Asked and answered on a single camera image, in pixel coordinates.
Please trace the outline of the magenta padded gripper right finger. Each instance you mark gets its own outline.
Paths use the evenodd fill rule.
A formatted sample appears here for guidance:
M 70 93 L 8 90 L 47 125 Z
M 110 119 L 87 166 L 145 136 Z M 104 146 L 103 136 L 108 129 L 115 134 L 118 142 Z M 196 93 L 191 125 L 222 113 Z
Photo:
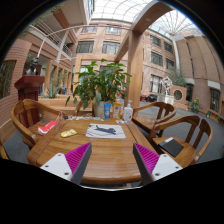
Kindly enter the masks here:
M 144 185 L 182 169 L 169 155 L 159 155 L 137 143 L 133 144 L 133 154 Z

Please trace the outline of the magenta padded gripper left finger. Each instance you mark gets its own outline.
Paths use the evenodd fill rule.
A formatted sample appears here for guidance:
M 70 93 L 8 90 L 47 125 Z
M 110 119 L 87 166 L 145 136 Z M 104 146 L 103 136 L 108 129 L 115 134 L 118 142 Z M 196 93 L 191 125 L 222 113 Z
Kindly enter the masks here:
M 87 143 L 66 154 L 57 153 L 41 169 L 79 185 L 91 153 L 92 144 Z

